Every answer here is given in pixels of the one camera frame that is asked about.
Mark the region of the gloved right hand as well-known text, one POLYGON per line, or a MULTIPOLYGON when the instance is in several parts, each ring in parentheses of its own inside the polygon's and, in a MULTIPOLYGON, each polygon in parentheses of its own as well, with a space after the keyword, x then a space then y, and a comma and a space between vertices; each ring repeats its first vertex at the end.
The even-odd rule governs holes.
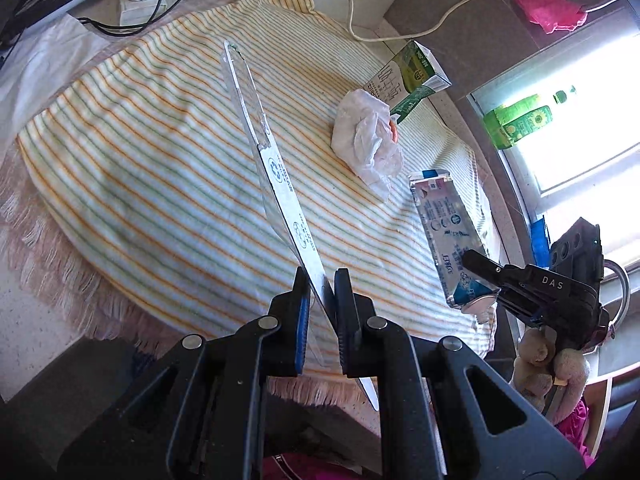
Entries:
POLYGON ((590 365, 579 350, 555 350, 542 330, 530 328, 518 344, 510 385, 538 412, 556 382, 561 382, 561 396, 555 412, 547 418, 557 425, 574 412, 586 388, 590 365))

